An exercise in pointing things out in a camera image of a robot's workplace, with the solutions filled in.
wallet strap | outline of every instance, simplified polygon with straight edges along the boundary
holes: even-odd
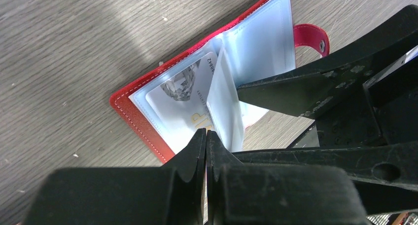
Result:
[[[308,46],[322,57],[329,55],[329,39],[326,32],[312,24],[299,24],[293,27],[295,47]]]

wood grain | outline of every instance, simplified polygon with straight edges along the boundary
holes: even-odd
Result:
[[[111,93],[256,0],[0,0],[0,224],[18,223],[45,175],[74,166],[155,166]],[[292,0],[294,23],[335,51],[418,0]],[[317,58],[298,49],[299,65]],[[268,113],[245,149],[285,147],[309,121]]]

